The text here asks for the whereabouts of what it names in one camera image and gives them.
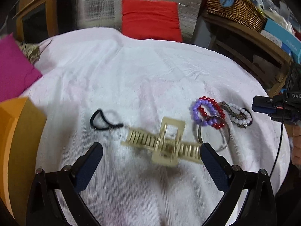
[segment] person's hand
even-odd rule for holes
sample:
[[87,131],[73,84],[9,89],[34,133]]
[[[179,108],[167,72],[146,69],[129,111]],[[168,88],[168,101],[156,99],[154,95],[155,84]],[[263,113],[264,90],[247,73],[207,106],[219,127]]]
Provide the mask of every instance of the person's hand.
[[294,165],[301,165],[301,127],[293,127],[293,151],[292,163]]

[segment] cardboard box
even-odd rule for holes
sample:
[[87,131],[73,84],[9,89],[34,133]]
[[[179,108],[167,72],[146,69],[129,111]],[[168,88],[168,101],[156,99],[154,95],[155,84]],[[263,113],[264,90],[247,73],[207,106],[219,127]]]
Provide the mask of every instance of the cardboard box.
[[281,25],[277,24],[271,19],[267,20],[264,30],[285,43],[285,45],[287,45],[292,51],[293,59],[297,63],[301,63],[301,42],[297,39],[297,37],[290,34]]
[[282,43],[281,40],[279,40],[277,37],[275,37],[274,35],[272,35],[271,33],[262,30],[261,35],[263,35],[264,37],[266,37],[267,39],[269,39],[270,41],[272,41],[273,43],[275,43],[278,47],[280,47],[283,51],[285,51],[289,56],[292,56],[292,51],[289,49],[289,47],[287,45],[285,45],[284,43]]
[[0,103],[0,197],[20,226],[35,176],[46,116],[28,98]]

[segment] black hair tie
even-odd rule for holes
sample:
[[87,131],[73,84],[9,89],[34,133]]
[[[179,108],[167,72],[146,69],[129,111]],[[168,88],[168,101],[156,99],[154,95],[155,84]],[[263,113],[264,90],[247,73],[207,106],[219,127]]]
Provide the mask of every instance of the black hair tie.
[[[103,119],[103,121],[106,124],[108,124],[108,127],[97,127],[96,125],[94,125],[94,119],[98,115],[98,113],[100,114],[100,116]],[[108,122],[106,120],[106,118],[104,117],[104,114],[103,114],[103,112],[102,112],[101,109],[96,110],[95,113],[92,115],[92,117],[90,119],[90,125],[91,125],[91,127],[93,127],[93,129],[98,130],[98,131],[107,131],[107,130],[110,130],[110,129],[115,129],[115,128],[123,127],[122,123],[114,125],[114,124],[111,124],[110,122]]]

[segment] screw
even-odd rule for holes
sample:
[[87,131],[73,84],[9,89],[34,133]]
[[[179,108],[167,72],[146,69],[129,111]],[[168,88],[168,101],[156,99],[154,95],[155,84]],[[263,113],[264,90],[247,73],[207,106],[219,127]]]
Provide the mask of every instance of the screw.
[[240,170],[240,167],[239,166],[237,166],[237,165],[233,165],[232,166],[232,169],[234,170],[234,171],[239,171]]
[[36,174],[41,174],[43,172],[43,169],[42,168],[38,168],[37,170],[36,170]]
[[69,171],[71,168],[72,168],[71,165],[66,165],[66,166],[63,167],[63,170],[64,170],[65,172],[67,172],[67,171]]
[[265,169],[260,169],[260,172],[263,174],[263,175],[266,175],[267,174],[267,171]]

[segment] blue gripper pad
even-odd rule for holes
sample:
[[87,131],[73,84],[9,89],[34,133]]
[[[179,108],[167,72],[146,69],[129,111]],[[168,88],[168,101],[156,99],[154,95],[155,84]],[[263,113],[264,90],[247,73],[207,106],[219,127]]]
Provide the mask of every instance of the blue gripper pad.
[[252,104],[252,110],[254,112],[264,113],[264,114],[276,114],[276,108],[268,108],[268,107],[261,107],[255,104]]
[[224,157],[219,156],[209,143],[201,145],[200,155],[218,190],[226,193],[230,187],[231,175],[227,174],[223,167],[228,165],[230,168],[230,164]]
[[103,148],[100,143],[95,142],[87,153],[77,159],[74,163],[79,164],[78,170],[75,174],[74,189],[77,193],[87,188],[101,158],[103,155]]

